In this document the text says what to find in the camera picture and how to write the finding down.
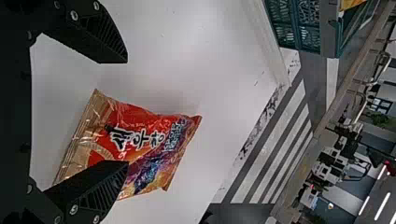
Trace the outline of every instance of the plastic packaging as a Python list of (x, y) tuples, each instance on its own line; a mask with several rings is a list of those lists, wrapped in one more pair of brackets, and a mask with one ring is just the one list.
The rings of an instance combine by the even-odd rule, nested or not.
[(102, 160), (128, 161), (120, 199), (168, 190), (200, 116), (156, 115), (95, 90), (54, 184)]

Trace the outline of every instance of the white surface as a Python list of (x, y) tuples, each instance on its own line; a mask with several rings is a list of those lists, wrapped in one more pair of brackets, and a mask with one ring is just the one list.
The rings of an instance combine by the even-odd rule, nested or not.
[[(262, 179), (262, 182), (260, 185), (257, 187), (256, 192), (254, 192), (254, 195), (252, 199), (250, 200), (251, 203), (258, 203), (260, 197), (264, 193), (265, 189), (267, 188), (268, 184), (270, 184), (270, 181), (274, 175), (282, 175), (281, 173), (276, 174), (276, 169), (282, 162), (283, 158), (285, 157), (286, 153), (289, 151), (291, 148), (291, 143), (293, 142), (294, 138), (296, 137), (297, 133), (299, 132), (300, 128), (303, 126), (305, 119), (308, 117), (308, 105), (305, 106), (304, 110), (301, 112), (299, 118), (297, 118), (295, 124), (293, 125), (292, 129), (290, 130), (289, 136), (285, 139), (283, 142), (283, 145), (279, 152), (277, 153), (276, 157), (271, 163), (270, 168), (268, 169), (267, 173), (265, 174), (264, 178)], [(265, 197), (271, 197), (268, 192), (265, 192), (266, 196)]]
[(326, 110), (329, 109), (330, 105), (332, 104), (332, 100), (335, 98), (335, 94), (337, 92), (339, 64), (339, 59), (327, 59)]
[(283, 61), (285, 62), (286, 70), (288, 70), (288, 77), (290, 82), (296, 78), (301, 69), (300, 53), (295, 49), (280, 48)]
[(104, 223), (197, 223), (274, 92), (280, 79), (272, 74), (286, 73), (276, 66), (282, 60), (271, 33), (257, 37), (246, 2), (102, 1), (125, 40), (128, 64), (99, 65), (40, 36), (32, 49), (31, 175), (38, 186), (51, 185), (98, 88), (153, 112), (204, 117), (169, 191), (117, 202)]
[(288, 105), (285, 110), (282, 112), (282, 115), (279, 119), (279, 122), (276, 124), (274, 130), (271, 132), (268, 140), (265, 142), (260, 154), (256, 157), (256, 160), (253, 162), (253, 165), (250, 167), (244, 181), (239, 187), (238, 191), (233, 196), (231, 203), (242, 203), (248, 192), (250, 191), (251, 186), (254, 181), (257, 179), (257, 176), (260, 174), (262, 167), (264, 167), (265, 163), (267, 163), (268, 158), (270, 157), (274, 147), (281, 137), (282, 133), (285, 131), (288, 126), (292, 116), (294, 115), (297, 107), (300, 105), (300, 102), (305, 97), (305, 88), (304, 83), (301, 82), (296, 92), (291, 97)]

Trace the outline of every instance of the white table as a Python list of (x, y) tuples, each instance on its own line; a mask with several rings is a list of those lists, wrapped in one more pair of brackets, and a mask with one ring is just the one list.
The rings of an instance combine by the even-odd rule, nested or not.
[(129, 63), (99, 65), (38, 38), (32, 49), (31, 175), (40, 188), (50, 187), (95, 88), (157, 113), (200, 114), (202, 124), (169, 191), (117, 202), (105, 220), (197, 223), (279, 80), (286, 80), (265, 14), (252, 7), (260, 1), (102, 3), (120, 29)]

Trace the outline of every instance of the floor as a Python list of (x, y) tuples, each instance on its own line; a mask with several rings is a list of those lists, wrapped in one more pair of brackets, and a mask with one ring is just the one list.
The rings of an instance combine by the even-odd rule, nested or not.
[(326, 112), (326, 59), (303, 52), (300, 58), (292, 86), (274, 93), (260, 136), (247, 141), (210, 204), (210, 224), (274, 222), (274, 203), (304, 154), (316, 117)]

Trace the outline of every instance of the window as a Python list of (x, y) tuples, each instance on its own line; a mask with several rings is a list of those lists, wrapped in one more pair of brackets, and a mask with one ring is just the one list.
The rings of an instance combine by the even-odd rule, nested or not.
[(367, 104), (370, 110), (377, 111), (381, 114), (388, 114), (390, 108), (392, 107), (393, 102), (376, 97), (370, 97), (370, 98), (373, 99), (372, 102), (369, 102)]

